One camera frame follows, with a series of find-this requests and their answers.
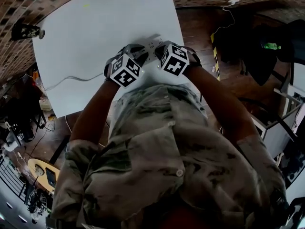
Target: cable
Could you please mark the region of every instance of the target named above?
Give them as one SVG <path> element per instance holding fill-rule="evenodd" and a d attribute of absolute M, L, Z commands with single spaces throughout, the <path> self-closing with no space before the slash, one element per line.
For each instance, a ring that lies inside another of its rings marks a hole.
<path fill-rule="evenodd" d="M 45 126 L 43 128 L 46 128 L 47 130 L 49 130 L 49 132 L 55 131 L 55 121 L 53 121 L 53 130 L 50 130 L 49 128 L 47 128 Z"/>
<path fill-rule="evenodd" d="M 68 126 L 68 128 L 69 128 L 70 132 L 72 133 L 72 130 L 71 130 L 71 128 L 70 128 L 70 126 L 69 126 L 69 124 L 68 124 L 68 121 L 67 121 L 67 116 L 66 116 L 66 115 L 65 115 L 65 119 L 66 119 L 67 126 Z"/>
<path fill-rule="evenodd" d="M 57 84 L 53 85 L 53 86 L 50 86 L 48 88 L 45 89 L 45 91 L 49 91 L 49 90 L 52 90 L 54 89 L 55 87 L 57 87 L 60 83 L 62 83 L 63 81 L 67 80 L 67 79 L 72 79 L 72 80 L 76 80 L 76 81 L 80 81 L 80 82 L 88 82 L 88 81 L 91 81 L 93 79 L 95 79 L 96 77 L 99 77 L 100 75 L 104 75 L 104 72 L 103 73 L 100 73 L 98 75 L 96 75 L 95 77 L 92 77 L 90 79 L 81 79 L 81 78 L 78 78 L 76 76 L 67 76 L 66 78 L 63 78 L 60 82 L 58 82 Z"/>
<path fill-rule="evenodd" d="M 26 75 L 29 76 L 30 78 L 32 78 L 32 79 L 34 80 L 34 77 L 33 77 L 33 76 L 30 76 L 29 74 L 26 74 L 26 73 L 25 73 L 25 75 L 24 75 L 23 77 L 25 77 Z"/>
<path fill-rule="evenodd" d="M 46 131 L 44 132 L 42 138 L 39 139 L 38 143 L 44 138 L 44 136 L 47 134 L 47 131 L 48 131 L 48 130 L 46 130 Z M 37 144 L 35 145 L 35 147 L 33 148 L 32 152 L 31 152 L 31 154 L 30 154 L 30 156 L 29 156 L 29 158 L 28 158 L 28 161 L 29 161 L 30 157 L 32 156 L 32 153 L 34 152 L 34 150 L 35 150 L 35 148 L 37 147 L 38 143 L 37 143 Z"/>
<path fill-rule="evenodd" d="M 70 128 L 70 126 L 69 126 L 69 124 L 68 124 L 68 121 L 67 121 L 67 116 L 66 116 L 66 115 L 65 115 L 65 119 L 66 119 L 67 126 L 68 126 L 68 128 L 69 128 L 70 132 L 72 133 L 72 130 L 71 130 L 71 128 Z"/>
<path fill-rule="evenodd" d="M 223 7 L 223 11 L 229 11 L 229 10 L 225 10 L 224 8 L 225 8 L 225 7 L 230 7 L 230 6 L 234 5 L 234 4 L 235 4 L 235 3 L 232 3 L 232 4 L 229 5 L 229 6 L 224 6 L 224 7 Z M 229 28 L 231 25 L 234 25 L 234 24 L 235 24 L 235 19 L 234 19 L 234 17 L 233 17 L 233 14 L 231 13 L 231 11 L 229 11 L 229 12 L 230 12 L 230 14 L 231 14 L 231 16 L 232 16 L 232 18 L 233 18 L 233 20 L 234 20 L 234 23 L 233 23 L 233 24 L 230 24 L 230 25 L 227 26 L 227 27 L 224 27 L 224 26 L 219 27 L 219 28 L 217 29 L 217 31 L 214 32 L 214 34 L 216 34 L 220 28 Z"/>
<path fill-rule="evenodd" d="M 22 164 L 19 162 L 19 160 L 18 160 L 18 157 L 17 157 L 17 155 L 16 155 L 16 153 L 15 153 L 15 151 L 13 150 L 13 153 L 14 153 L 14 155 L 16 156 L 16 159 L 17 159 L 17 162 L 19 163 L 19 165 L 21 165 L 21 167 L 22 167 Z"/>

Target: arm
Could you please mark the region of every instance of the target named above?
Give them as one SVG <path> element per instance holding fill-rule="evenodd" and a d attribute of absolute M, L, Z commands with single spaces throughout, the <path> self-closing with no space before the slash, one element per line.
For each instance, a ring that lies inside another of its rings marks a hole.
<path fill-rule="evenodd" d="M 104 82 L 77 119 L 70 141 L 81 139 L 98 144 L 111 102 L 119 88 L 113 81 Z"/>
<path fill-rule="evenodd" d="M 204 68 L 189 67 L 184 75 L 201 92 L 230 141 L 258 134 L 243 104 Z"/>

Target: desk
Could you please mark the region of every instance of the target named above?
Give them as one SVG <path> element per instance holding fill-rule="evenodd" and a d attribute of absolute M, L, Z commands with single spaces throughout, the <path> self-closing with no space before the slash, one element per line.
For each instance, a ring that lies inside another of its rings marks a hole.
<path fill-rule="evenodd" d="M 51 165 L 50 163 L 45 162 L 41 159 L 31 158 L 28 160 L 28 166 L 29 166 L 29 169 L 30 169 L 32 175 L 35 177 L 35 179 L 37 178 L 37 175 L 35 173 L 35 165 L 39 165 L 44 171 L 44 174 L 42 176 L 39 176 L 37 181 L 49 192 L 54 191 L 55 188 L 53 188 L 48 183 L 48 179 L 47 179 L 47 175 L 46 175 L 46 168 L 50 169 L 51 171 L 53 171 L 55 173 L 56 180 L 58 179 L 60 170 L 58 168 L 56 168 L 55 166 Z"/>
<path fill-rule="evenodd" d="M 303 92 L 299 88 L 296 88 L 289 84 L 288 88 L 287 88 L 287 95 L 294 97 L 295 94 L 299 94 L 301 97 L 305 97 L 305 92 Z M 283 115 L 287 114 L 287 112 L 289 111 L 289 108 L 291 107 L 292 102 L 294 102 L 294 101 L 292 101 L 290 98 L 286 99 Z"/>
<path fill-rule="evenodd" d="M 184 45 L 173 0 L 71 0 L 39 26 L 45 36 L 42 40 L 34 38 L 33 46 L 45 88 L 67 76 L 97 76 L 123 46 L 147 44 L 147 38 L 154 35 Z M 189 82 L 183 75 L 177 78 L 158 70 L 158 60 L 152 55 L 150 58 L 143 66 L 143 77 L 127 90 L 121 88 L 114 101 L 144 83 Z M 56 116 L 83 110 L 104 79 L 103 75 L 88 82 L 68 79 L 47 91 Z"/>
<path fill-rule="evenodd" d="M 282 116 L 283 121 L 292 128 L 295 123 L 295 118 L 300 110 L 301 105 L 298 103 L 290 112 Z M 264 140 L 268 153 L 271 158 L 275 158 L 286 148 L 290 137 L 282 125 L 278 121 L 265 125 L 255 116 L 251 115 L 255 126 L 260 130 L 260 136 Z"/>

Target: hand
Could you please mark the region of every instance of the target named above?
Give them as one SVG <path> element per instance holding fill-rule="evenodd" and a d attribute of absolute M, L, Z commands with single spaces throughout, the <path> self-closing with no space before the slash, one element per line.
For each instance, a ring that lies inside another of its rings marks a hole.
<path fill-rule="evenodd" d="M 189 68 L 193 68 L 193 67 L 202 67 L 201 66 L 201 61 L 198 57 L 198 55 L 196 54 L 195 50 L 190 48 L 190 47 L 184 47 L 184 46 L 180 46 L 180 45 L 177 45 L 176 43 L 174 42 L 171 42 L 171 41 L 166 41 L 164 43 L 162 43 L 160 46 L 158 46 L 156 49 L 155 49 L 155 55 L 157 56 L 157 58 L 161 61 L 167 48 L 168 48 L 168 45 L 174 45 L 178 48 L 184 48 L 187 50 L 187 55 L 188 55 L 188 59 L 189 59 L 189 65 L 187 66 L 187 68 L 184 70 L 183 74 L 185 75 L 186 72 L 188 71 Z"/>
<path fill-rule="evenodd" d="M 139 53 L 141 50 L 143 50 L 145 47 L 140 44 L 128 44 L 127 46 L 123 47 L 118 53 L 110 58 L 105 65 L 104 69 L 104 76 L 106 77 L 106 80 L 111 80 L 111 71 L 112 71 L 112 62 L 113 60 L 119 59 L 123 54 L 127 54 L 129 57 L 131 57 L 140 67 L 143 66 L 145 63 L 145 60 L 148 57 L 148 52 L 145 52 L 143 54 Z"/>

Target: shirt pocket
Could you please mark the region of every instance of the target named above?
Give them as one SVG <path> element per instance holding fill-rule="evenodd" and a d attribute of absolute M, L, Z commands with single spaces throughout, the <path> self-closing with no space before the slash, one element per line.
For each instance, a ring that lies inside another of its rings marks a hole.
<path fill-rule="evenodd" d="M 93 157 L 87 176 L 96 172 L 127 172 L 132 170 L 125 142 L 116 144 L 102 155 Z"/>

